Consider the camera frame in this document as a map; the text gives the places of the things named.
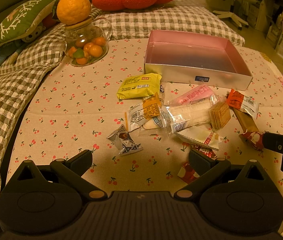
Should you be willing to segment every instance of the orange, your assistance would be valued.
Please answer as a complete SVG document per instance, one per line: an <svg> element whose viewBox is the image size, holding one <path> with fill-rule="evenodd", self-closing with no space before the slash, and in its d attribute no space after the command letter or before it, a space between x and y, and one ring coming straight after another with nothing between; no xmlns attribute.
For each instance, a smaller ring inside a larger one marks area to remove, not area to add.
<svg viewBox="0 0 283 240"><path fill-rule="evenodd" d="M72 46L70 49L69 49L69 51L68 51L68 55L69 55L69 57L74 57L74 53L76 52L76 48L74 47L74 46Z"/></svg>
<svg viewBox="0 0 283 240"><path fill-rule="evenodd" d="M67 25L86 20L90 12L89 0L59 0L56 10L58 19Z"/></svg>
<svg viewBox="0 0 283 240"><path fill-rule="evenodd" d="M77 58L76 61L79 65L85 65L88 62L88 60L85 57Z"/></svg>
<svg viewBox="0 0 283 240"><path fill-rule="evenodd" d="M95 43L98 46L106 46L106 40L104 37L94 38L91 42Z"/></svg>
<svg viewBox="0 0 283 240"><path fill-rule="evenodd" d="M92 43L92 42L86 43L85 46L83 47L83 50L86 51L86 52L89 52L89 48L93 45L95 45L95 44Z"/></svg>
<svg viewBox="0 0 283 240"><path fill-rule="evenodd" d="M83 37L79 37L75 43L75 45L78 47L78 48L83 48L84 45L87 43L87 40L86 38L83 36Z"/></svg>
<svg viewBox="0 0 283 240"><path fill-rule="evenodd" d="M103 53L102 47L93 45L89 48L89 54L93 57L100 57Z"/></svg>

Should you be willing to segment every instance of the metallic box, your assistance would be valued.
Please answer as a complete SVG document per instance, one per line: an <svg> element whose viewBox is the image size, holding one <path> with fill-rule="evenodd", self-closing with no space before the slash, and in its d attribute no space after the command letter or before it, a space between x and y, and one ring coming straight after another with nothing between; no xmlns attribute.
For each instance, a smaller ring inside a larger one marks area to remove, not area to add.
<svg viewBox="0 0 283 240"><path fill-rule="evenodd" d="M163 82L246 90L253 78L230 40L198 33L153 30L144 64Z"/></svg>

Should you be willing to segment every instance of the cherry pattern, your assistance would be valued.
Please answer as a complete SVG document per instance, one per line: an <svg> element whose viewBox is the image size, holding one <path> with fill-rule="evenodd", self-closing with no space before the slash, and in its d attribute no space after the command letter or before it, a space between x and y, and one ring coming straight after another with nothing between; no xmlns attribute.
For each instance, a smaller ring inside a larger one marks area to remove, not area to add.
<svg viewBox="0 0 283 240"><path fill-rule="evenodd" d="M127 76L144 73L147 41L110 41L109 55L104 61L72 67L65 58L52 70L40 84L23 117L7 179L25 157L31 156L36 165L47 165L56 158L72 158L88 149L93 152L93 164L83 178L108 194L112 190L167 191L183 187L185 184L177 174L187 161L192 147L189 143L174 135L167 137L158 132L145 136L136 130L130 135L144 150L122 156L107 139L114 130L126 125L125 111L140 102L139 99L118 99L116 93ZM236 48L253 73L253 80L243 93L261 103L255 120L257 127L261 131L283 134L283 77L259 52ZM172 100L197 85L167 82L163 86L165 100ZM217 86L211 88L218 96L229 91ZM203 127L212 130L209 125ZM231 110L231 120L218 131L221 142L214 157L234 164L258 160L283 195L281 155L265 149L254 150L240 138L242 132Z"/></svg>

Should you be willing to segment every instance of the yellow snack package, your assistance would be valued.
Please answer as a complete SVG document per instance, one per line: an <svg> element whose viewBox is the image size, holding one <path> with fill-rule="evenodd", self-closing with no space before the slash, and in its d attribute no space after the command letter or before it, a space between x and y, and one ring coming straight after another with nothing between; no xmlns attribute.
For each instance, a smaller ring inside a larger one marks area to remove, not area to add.
<svg viewBox="0 0 283 240"><path fill-rule="evenodd" d="M160 91L161 75L149 73L129 77L124 80L117 92L118 99L150 97Z"/></svg>

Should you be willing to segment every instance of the red wrapper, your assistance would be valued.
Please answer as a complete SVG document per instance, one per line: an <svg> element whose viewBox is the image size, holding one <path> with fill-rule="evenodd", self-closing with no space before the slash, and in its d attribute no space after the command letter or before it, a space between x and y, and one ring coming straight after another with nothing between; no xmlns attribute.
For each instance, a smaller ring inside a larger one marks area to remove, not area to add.
<svg viewBox="0 0 283 240"><path fill-rule="evenodd" d="M206 156L208 156L209 158L214 158L216 157L216 154L213 152L212 149L209 148L204 148L198 144L193 144L192 145L193 149L198 150L200 152L202 152L203 154L205 154Z"/></svg>
<svg viewBox="0 0 283 240"><path fill-rule="evenodd" d="M189 165L189 162L185 162L182 165L177 176L180 177L187 184L190 184L199 177L196 171L194 171L193 168Z"/></svg>
<svg viewBox="0 0 283 240"><path fill-rule="evenodd" d="M263 135L265 132L246 132L242 133L240 136L245 138L254 149L261 151L264 148L263 145Z"/></svg>

